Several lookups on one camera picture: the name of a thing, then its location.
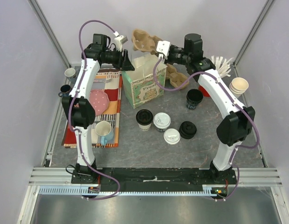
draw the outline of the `stacked paper cups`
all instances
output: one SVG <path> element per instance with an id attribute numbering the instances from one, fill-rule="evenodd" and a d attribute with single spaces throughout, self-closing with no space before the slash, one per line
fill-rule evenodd
<path id="1" fill-rule="evenodd" d="M 249 84 L 246 79 L 237 77 L 232 80 L 229 84 L 230 91 L 234 94 L 235 97 L 242 95 L 249 87 Z"/>

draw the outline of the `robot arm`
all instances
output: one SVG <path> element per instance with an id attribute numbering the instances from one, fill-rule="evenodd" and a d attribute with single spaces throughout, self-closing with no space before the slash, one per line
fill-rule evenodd
<path id="1" fill-rule="evenodd" d="M 214 80 L 205 74 L 194 76 L 194 79 L 209 93 L 223 118 L 223 121 L 217 127 L 217 136 L 220 140 L 219 148 L 210 165 L 214 178 L 222 178 L 232 168 L 232 160 L 235 151 L 237 151 L 237 146 L 245 140 L 252 130 L 252 125 L 248 119 L 234 105 L 237 104 L 243 108 L 252 120 L 254 119 L 255 111 L 252 107 L 246 108 L 244 104 L 233 96 L 220 78 L 211 60 L 203 57 L 202 39 L 200 37 L 198 34 L 187 34 L 184 40 L 184 48 L 171 45 L 168 41 L 159 41 L 156 51 L 159 53 L 158 57 L 162 58 L 164 63 L 185 65 L 190 75 L 198 71 L 204 71 L 217 79 Z M 233 102 L 231 102 L 222 87 L 218 85 L 219 82 L 226 92 L 233 96 Z"/>
<path id="2" fill-rule="evenodd" d="M 84 50 L 86 62 L 82 59 L 80 73 L 73 90 L 68 97 L 62 98 L 62 106 L 66 117 L 68 120 L 71 119 L 71 124 L 74 127 L 76 135 L 78 158 L 75 172 L 78 174 L 85 176 L 95 175 L 86 164 L 87 162 L 96 169 L 96 161 L 91 142 L 91 125 L 94 123 L 96 114 L 89 102 L 89 95 L 101 64 L 111 63 L 114 68 L 119 70 L 134 70 L 134 67 L 128 58 L 128 51 L 122 49 L 126 39 L 125 36 L 116 35 L 116 47 L 113 50 L 110 50 L 107 46 L 107 40 L 109 40 L 110 45 L 110 38 L 106 35 L 94 34 L 93 43 Z M 73 107 L 71 107 L 71 102 L 77 92 L 78 95 L 74 101 Z M 83 152 L 86 162 L 82 158 L 81 152 Z"/>

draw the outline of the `dark blue cup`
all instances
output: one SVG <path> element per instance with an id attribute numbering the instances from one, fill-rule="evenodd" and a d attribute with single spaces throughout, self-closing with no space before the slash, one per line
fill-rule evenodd
<path id="1" fill-rule="evenodd" d="M 204 98 L 204 95 L 201 91 L 197 89 L 191 89 L 187 93 L 187 101 L 186 101 L 186 107 L 190 110 L 194 110 L 197 105 L 202 101 Z"/>
<path id="2" fill-rule="evenodd" d="M 61 91 L 59 92 L 59 97 L 68 97 L 72 88 L 69 85 L 63 85 Z"/>

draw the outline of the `mug handle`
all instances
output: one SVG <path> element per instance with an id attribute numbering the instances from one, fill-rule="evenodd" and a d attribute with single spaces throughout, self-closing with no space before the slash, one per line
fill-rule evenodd
<path id="1" fill-rule="evenodd" d="M 107 143 L 107 140 L 106 140 L 106 138 L 103 136 L 103 137 L 101 137 L 101 145 L 103 145 L 103 146 L 105 146 L 106 145 L 106 143 Z"/>

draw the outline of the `white wall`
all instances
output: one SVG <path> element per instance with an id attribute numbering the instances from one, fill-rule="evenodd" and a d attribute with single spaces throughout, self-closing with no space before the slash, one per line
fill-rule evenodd
<path id="1" fill-rule="evenodd" d="M 289 0 L 275 1 L 238 66 L 265 158 L 289 196 Z"/>
<path id="2" fill-rule="evenodd" d="M 0 2 L 0 224 L 40 166 L 65 68 L 27 0 Z"/>
<path id="3" fill-rule="evenodd" d="M 80 63 L 78 31 L 88 20 L 102 20 L 129 43 L 133 57 L 132 31 L 146 30 L 175 45 L 184 46 L 188 33 L 202 35 L 205 56 L 236 57 L 265 0 L 38 0 L 70 63 Z M 83 31 L 83 46 L 93 33 L 113 34 L 101 24 L 89 24 Z"/>

